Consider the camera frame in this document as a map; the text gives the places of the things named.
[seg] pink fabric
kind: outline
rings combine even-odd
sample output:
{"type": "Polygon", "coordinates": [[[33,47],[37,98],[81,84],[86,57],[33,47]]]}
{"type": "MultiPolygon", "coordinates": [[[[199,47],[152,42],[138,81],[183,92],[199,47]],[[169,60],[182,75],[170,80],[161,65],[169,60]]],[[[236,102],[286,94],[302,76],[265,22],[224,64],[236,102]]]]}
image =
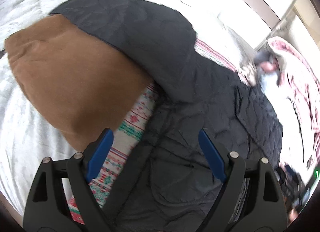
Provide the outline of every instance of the pink fabric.
{"type": "Polygon", "coordinates": [[[288,42],[275,37],[268,40],[269,46],[276,52],[286,51],[294,55],[301,67],[287,67],[282,72],[281,85],[288,87],[291,99],[297,108],[301,125],[309,125],[314,133],[313,150],[317,161],[320,160],[320,82],[314,75],[306,59],[288,42]]]}

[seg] pink and white garment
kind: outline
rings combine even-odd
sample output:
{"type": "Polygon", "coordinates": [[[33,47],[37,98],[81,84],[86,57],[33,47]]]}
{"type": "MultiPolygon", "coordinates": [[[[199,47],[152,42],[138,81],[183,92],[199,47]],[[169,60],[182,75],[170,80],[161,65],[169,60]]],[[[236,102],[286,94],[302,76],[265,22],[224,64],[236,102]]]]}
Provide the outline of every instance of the pink and white garment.
{"type": "Polygon", "coordinates": [[[281,70],[280,86],[292,100],[301,125],[305,162],[320,160],[320,82],[306,59],[280,37],[268,39],[281,70]]]}
{"type": "MultiPolygon", "coordinates": [[[[195,50],[217,64],[237,72],[236,67],[220,53],[210,48],[203,41],[196,39],[195,50]]],[[[240,79],[246,83],[246,78],[238,72],[240,79]]],[[[121,126],[114,133],[114,143],[96,179],[89,186],[99,204],[103,207],[113,182],[122,171],[131,150],[140,141],[148,119],[153,113],[153,108],[158,94],[153,84],[150,84],[126,115],[121,126]]],[[[71,216],[74,221],[84,224],[76,201],[72,196],[68,202],[71,216]]]]}

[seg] bed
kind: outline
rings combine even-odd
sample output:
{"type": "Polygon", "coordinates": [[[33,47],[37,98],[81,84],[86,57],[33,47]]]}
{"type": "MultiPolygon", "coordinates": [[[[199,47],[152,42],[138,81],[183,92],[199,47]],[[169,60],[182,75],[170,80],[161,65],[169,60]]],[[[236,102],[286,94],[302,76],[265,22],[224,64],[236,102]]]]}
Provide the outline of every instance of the bed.
{"type": "MultiPolygon", "coordinates": [[[[4,48],[4,40],[10,34],[45,17],[63,1],[66,0],[0,0],[0,17],[3,18],[0,22],[0,50],[4,48]]],[[[234,31],[217,18],[195,10],[180,0],[148,1],[178,10],[197,32],[196,51],[238,72],[240,79],[248,84],[243,65],[252,61],[255,51],[234,31]]],[[[11,73],[7,55],[0,59],[0,94],[0,191],[23,216],[26,198],[41,160],[46,156],[51,156],[53,160],[69,158],[75,151],[25,98],[11,73]]],[[[156,98],[157,93],[151,84],[115,133],[113,148],[100,176],[91,183],[91,189],[101,206],[131,149],[140,139],[144,126],[152,115],[156,98]]],[[[67,198],[70,199],[69,207],[73,218],[81,222],[66,180],[64,187],[67,198]]]]}

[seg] blue rubber pad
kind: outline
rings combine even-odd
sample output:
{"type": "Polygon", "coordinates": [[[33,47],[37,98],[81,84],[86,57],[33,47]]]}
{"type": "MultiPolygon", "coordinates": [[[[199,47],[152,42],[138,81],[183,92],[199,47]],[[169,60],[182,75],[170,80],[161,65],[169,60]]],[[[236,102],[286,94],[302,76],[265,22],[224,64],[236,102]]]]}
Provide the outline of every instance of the blue rubber pad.
{"type": "Polygon", "coordinates": [[[199,145],[215,178],[224,183],[227,179],[224,161],[204,130],[199,131],[199,145]]]}
{"type": "Polygon", "coordinates": [[[92,179],[95,179],[101,167],[112,147],[113,144],[113,132],[108,130],[104,137],[101,139],[100,143],[97,145],[95,152],[93,153],[90,161],[87,165],[87,176],[86,181],[89,183],[92,179]]]}

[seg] dark gray jacket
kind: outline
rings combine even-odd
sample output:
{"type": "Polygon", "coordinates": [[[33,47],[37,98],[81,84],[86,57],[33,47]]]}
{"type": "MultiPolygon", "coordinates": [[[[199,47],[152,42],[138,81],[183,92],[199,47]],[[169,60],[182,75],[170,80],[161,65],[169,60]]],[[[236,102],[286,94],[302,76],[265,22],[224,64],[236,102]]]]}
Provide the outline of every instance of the dark gray jacket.
{"type": "Polygon", "coordinates": [[[179,12],[143,0],[69,0],[51,13],[125,53],[161,90],[103,208],[114,230],[197,229],[221,188],[198,144],[203,127],[241,157],[278,166],[282,126],[271,104],[196,53],[196,33],[179,12]]]}

